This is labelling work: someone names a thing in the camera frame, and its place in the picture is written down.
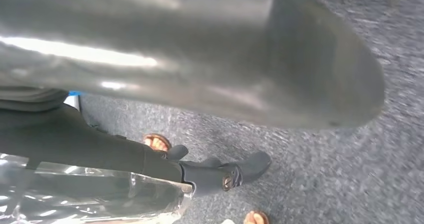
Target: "carpeted floor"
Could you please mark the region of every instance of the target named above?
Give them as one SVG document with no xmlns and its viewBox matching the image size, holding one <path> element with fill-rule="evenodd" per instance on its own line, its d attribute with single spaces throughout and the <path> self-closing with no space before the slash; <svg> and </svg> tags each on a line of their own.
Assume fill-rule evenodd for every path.
<svg viewBox="0 0 424 224">
<path fill-rule="evenodd" d="M 384 67 L 386 103 L 365 127 L 300 131 L 95 95 L 81 98 L 90 123 L 139 141 L 165 134 L 188 158 L 272 155 L 255 184 L 194 200 L 181 224 L 242 223 L 260 209 L 272 224 L 424 223 L 424 0 L 321 0 L 367 41 Z"/>
</svg>

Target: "shiny gray object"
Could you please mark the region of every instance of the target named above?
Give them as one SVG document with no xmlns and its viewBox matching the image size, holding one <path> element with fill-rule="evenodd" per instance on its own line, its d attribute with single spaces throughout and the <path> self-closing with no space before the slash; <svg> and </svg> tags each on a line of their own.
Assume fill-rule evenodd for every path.
<svg viewBox="0 0 424 224">
<path fill-rule="evenodd" d="M 381 67 L 315 0 L 0 0 L 0 72 L 256 124 L 358 126 Z"/>
</svg>

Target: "clear plastic bag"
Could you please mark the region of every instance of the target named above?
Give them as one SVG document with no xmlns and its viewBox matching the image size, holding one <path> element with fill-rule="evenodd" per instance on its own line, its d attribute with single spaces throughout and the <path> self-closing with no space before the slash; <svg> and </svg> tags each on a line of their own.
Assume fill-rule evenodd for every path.
<svg viewBox="0 0 424 224">
<path fill-rule="evenodd" d="M 0 154 L 0 224 L 173 223 L 191 185 Z"/>
</svg>

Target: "toe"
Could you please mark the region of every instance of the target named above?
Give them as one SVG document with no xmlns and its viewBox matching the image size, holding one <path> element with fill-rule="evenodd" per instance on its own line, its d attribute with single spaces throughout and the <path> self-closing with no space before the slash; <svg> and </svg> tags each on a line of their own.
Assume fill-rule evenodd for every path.
<svg viewBox="0 0 424 224">
<path fill-rule="evenodd" d="M 146 144 L 147 146 L 149 146 L 149 147 L 152 147 L 152 140 L 150 139 L 150 138 L 146 138 L 145 140 L 144 140 L 144 144 Z"/>
<path fill-rule="evenodd" d="M 260 214 L 255 213 L 253 215 L 253 218 L 254 218 L 256 224 L 265 224 L 264 218 Z"/>
<path fill-rule="evenodd" d="M 160 141 L 160 139 L 159 139 L 159 138 L 154 138 L 154 139 L 153 139 L 153 145 L 154 145 L 155 147 L 158 147 L 160 144 L 161 144 L 161 141 Z"/>
<path fill-rule="evenodd" d="M 250 212 L 246 215 L 244 219 L 244 224 L 255 224 L 255 219 L 253 217 L 254 212 Z"/>
<path fill-rule="evenodd" d="M 161 149 L 162 151 L 165 151 L 165 152 L 167 152 L 167 151 L 168 151 L 168 147 L 166 146 L 166 144 L 165 144 L 165 143 L 161 143 L 160 149 Z"/>
</svg>

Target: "bare foot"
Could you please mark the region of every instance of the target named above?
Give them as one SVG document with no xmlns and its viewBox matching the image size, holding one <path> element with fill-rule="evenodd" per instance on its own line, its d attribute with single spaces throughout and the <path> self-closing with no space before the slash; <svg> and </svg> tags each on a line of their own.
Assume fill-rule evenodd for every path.
<svg viewBox="0 0 424 224">
<path fill-rule="evenodd" d="M 147 134 L 143 141 L 144 144 L 151 147 L 153 150 L 167 152 L 171 148 L 168 139 L 159 134 Z"/>
<path fill-rule="evenodd" d="M 268 217 L 263 212 L 251 211 L 246 215 L 243 224 L 269 224 Z"/>
</svg>

